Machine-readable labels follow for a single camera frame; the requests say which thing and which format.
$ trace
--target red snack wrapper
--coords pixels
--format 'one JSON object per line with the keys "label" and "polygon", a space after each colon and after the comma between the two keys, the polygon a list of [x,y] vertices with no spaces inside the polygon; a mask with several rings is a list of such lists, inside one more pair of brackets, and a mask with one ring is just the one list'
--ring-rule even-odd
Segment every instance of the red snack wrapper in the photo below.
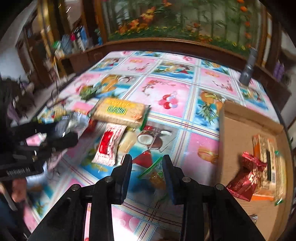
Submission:
{"label": "red snack wrapper", "polygon": [[119,141],[126,126],[108,123],[92,163],[114,166]]}
{"label": "red snack wrapper", "polygon": [[244,152],[242,166],[236,177],[226,186],[227,190],[234,196],[250,201],[262,177],[267,163],[261,162],[247,152]]}

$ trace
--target glass panel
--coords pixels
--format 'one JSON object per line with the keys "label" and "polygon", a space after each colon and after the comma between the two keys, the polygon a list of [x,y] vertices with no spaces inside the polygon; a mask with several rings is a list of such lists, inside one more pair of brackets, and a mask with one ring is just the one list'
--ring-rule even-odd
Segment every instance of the glass panel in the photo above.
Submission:
{"label": "glass panel", "polygon": [[257,0],[104,0],[109,40],[173,37],[247,56],[257,45]]}

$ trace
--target tablecloth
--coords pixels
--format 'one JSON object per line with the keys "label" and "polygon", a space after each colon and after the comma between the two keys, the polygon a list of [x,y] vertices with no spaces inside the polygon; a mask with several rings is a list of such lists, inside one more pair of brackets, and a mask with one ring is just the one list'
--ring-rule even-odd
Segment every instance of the tablecloth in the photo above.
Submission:
{"label": "tablecloth", "polygon": [[[219,111],[226,99],[279,122],[262,85],[251,79],[245,88],[239,76],[233,69],[189,56],[119,51],[109,53],[61,91],[59,98],[66,98],[62,105],[67,110],[87,112],[106,96],[151,106],[147,128],[129,131],[121,139],[130,145],[133,169],[124,204],[112,206],[115,241],[150,240],[157,227],[181,230],[183,207],[174,206],[164,191],[139,175],[169,154],[186,176],[212,185],[218,161]],[[98,85],[104,91],[84,96]],[[44,108],[38,117],[51,121],[54,113]],[[48,182],[41,190],[29,193],[32,206],[26,208],[25,221],[31,230],[72,184],[91,185],[110,175],[113,167],[91,162],[104,127],[98,123],[95,132],[82,135],[78,145],[47,174]]]}

